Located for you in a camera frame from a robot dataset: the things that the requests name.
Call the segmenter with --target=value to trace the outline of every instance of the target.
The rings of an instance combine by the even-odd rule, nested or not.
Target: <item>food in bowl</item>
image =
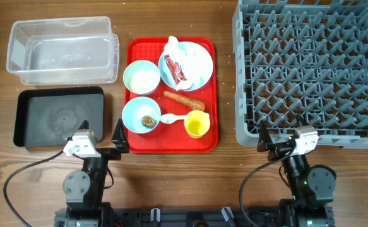
[[[146,60],[130,63],[123,73],[125,87],[137,95],[153,93],[160,82],[158,67]]]
[[[156,121],[152,117],[146,115],[141,119],[141,124],[152,129],[156,126]]]

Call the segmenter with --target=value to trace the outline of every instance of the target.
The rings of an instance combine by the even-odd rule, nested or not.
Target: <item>wooden table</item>
[[[244,177],[267,162],[266,154],[240,146],[235,140],[234,85],[235,65],[232,53],[233,1],[135,1],[105,3],[58,3],[46,0],[32,3],[21,0],[0,1],[0,226],[21,226],[3,199],[3,182],[16,169],[52,156],[58,148],[17,148],[13,144],[16,102],[30,87],[6,71],[6,54],[11,26],[18,20],[108,16],[112,31],[119,36],[121,60],[114,84],[102,85],[107,94],[105,139],[109,142],[124,98],[122,73],[126,65],[128,43],[136,37],[203,36],[217,50],[220,142],[210,153],[174,155],[125,154],[122,161],[109,166],[115,185],[105,191],[104,201],[114,208],[221,208],[239,207],[238,193]],[[320,147],[308,156],[311,165],[324,164],[338,174],[336,179],[336,226],[368,226],[368,150]],[[291,196],[278,176],[278,165],[253,177],[244,191],[248,206],[273,206]],[[32,226],[52,226],[54,212],[66,207],[62,191],[64,177],[81,168],[76,158],[60,156],[53,161],[21,172],[9,184],[8,194],[15,208]]]

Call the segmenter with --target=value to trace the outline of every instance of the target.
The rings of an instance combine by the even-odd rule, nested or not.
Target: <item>clear plastic container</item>
[[[113,83],[119,41],[106,16],[17,21],[7,71],[26,85]]]

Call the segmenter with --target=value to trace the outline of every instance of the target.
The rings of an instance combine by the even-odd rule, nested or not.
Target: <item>gray dish rack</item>
[[[368,0],[306,2],[239,0],[237,141],[257,146],[261,120],[284,141],[301,114],[318,144],[368,149]]]

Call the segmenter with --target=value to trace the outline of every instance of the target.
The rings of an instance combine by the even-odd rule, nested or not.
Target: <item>black tray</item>
[[[98,86],[23,91],[18,97],[14,144],[65,145],[84,120],[101,141],[104,91]]]

